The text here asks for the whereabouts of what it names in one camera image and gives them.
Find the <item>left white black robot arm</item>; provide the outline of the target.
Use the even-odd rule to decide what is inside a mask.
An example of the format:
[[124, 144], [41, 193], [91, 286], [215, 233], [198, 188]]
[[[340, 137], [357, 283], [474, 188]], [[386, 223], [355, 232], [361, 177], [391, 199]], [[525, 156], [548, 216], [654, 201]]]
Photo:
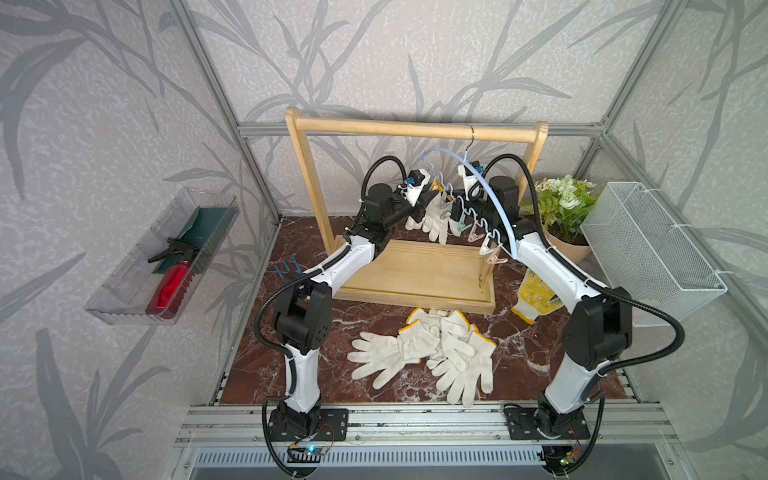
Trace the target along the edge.
[[277, 403], [274, 420], [305, 430], [320, 421], [319, 351], [331, 330], [334, 296], [359, 270], [373, 263], [388, 245], [392, 230], [405, 220], [422, 220], [437, 196], [427, 180], [411, 176], [392, 188], [375, 184], [362, 189], [358, 215], [339, 250], [303, 272], [290, 272], [262, 304], [252, 322], [255, 339], [283, 355], [286, 392], [267, 398]]

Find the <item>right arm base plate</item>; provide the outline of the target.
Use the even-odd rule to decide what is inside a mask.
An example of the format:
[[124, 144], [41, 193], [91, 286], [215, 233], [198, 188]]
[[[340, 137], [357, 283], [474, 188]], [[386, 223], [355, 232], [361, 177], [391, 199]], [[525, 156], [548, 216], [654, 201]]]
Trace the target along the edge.
[[588, 440], [591, 437], [584, 408], [560, 414], [547, 406], [523, 407], [507, 403], [502, 408], [511, 440]]

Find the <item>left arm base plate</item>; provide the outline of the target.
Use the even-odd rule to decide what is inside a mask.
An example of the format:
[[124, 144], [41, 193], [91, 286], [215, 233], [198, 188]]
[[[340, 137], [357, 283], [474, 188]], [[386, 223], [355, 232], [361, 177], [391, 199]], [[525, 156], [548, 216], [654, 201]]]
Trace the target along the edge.
[[271, 412], [267, 428], [272, 441], [296, 441], [314, 437], [322, 441], [346, 439], [350, 411], [344, 408], [315, 408], [308, 413], [290, 408]]

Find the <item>blue clip hanger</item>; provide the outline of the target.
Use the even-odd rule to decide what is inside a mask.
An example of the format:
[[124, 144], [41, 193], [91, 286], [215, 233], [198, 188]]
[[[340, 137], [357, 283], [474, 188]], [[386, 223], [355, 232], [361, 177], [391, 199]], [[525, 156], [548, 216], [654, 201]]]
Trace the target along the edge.
[[[432, 153], [444, 154], [459, 162], [459, 176], [464, 185], [456, 189], [446, 180], [442, 171], [428, 163], [426, 158]], [[488, 169], [474, 165], [469, 161], [469, 152], [459, 154], [440, 146], [433, 146], [423, 151], [418, 157], [419, 164], [426, 168], [427, 179], [421, 181], [424, 193], [434, 196], [426, 202], [422, 219], [410, 218], [406, 228], [420, 229], [431, 241], [444, 244], [449, 234], [455, 236], [468, 229], [467, 240], [477, 240], [475, 230], [484, 233], [480, 255], [490, 264], [503, 263], [507, 259], [519, 258], [518, 240], [515, 237], [513, 220], [517, 217], [517, 203], [506, 207], [502, 202], [503, 189], [494, 188], [486, 178]]]

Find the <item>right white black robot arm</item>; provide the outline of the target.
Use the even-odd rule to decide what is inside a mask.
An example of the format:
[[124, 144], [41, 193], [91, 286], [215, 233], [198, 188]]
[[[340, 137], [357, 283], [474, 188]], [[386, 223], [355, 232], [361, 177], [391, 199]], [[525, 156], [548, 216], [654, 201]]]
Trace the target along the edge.
[[[538, 275], [562, 301], [570, 319], [562, 333], [565, 356], [558, 371], [538, 399], [535, 423], [548, 437], [560, 434], [581, 414], [599, 380], [608, 373], [649, 363], [677, 351], [685, 339], [681, 323], [670, 314], [635, 300], [623, 288], [609, 288], [565, 258], [546, 238], [539, 208], [533, 218], [513, 218], [514, 208], [503, 201], [518, 185], [509, 177], [477, 177], [486, 193], [473, 198], [468, 190], [449, 191], [451, 217], [466, 215], [487, 229], [502, 247], [515, 246], [514, 258]], [[675, 332], [669, 345], [639, 357], [621, 360], [632, 344], [632, 313], [637, 308], [668, 323]]]

